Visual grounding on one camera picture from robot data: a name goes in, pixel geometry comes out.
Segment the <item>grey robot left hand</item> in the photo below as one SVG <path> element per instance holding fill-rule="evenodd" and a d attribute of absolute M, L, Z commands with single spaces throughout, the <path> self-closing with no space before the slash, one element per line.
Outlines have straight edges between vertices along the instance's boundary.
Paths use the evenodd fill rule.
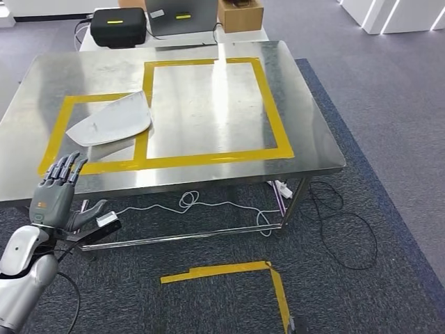
<path fill-rule="evenodd" d="M 87 159 L 78 160 L 78 151 L 66 154 L 51 164 L 35 188 L 29 209 L 30 222 L 74 232 L 89 221 L 103 215 L 107 200 L 100 200 L 84 212 L 72 211 L 75 187 Z"/>

